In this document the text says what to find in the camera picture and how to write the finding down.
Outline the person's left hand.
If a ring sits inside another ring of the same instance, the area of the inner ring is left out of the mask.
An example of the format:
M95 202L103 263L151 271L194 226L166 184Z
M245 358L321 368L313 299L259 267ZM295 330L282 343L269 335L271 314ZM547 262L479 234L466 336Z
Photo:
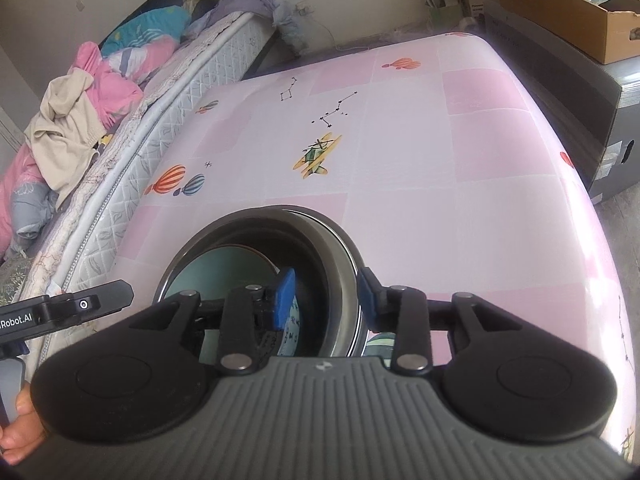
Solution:
M25 382L15 401L17 419L1 430L1 455L9 465L21 463L47 439L47 431L32 403L30 383Z

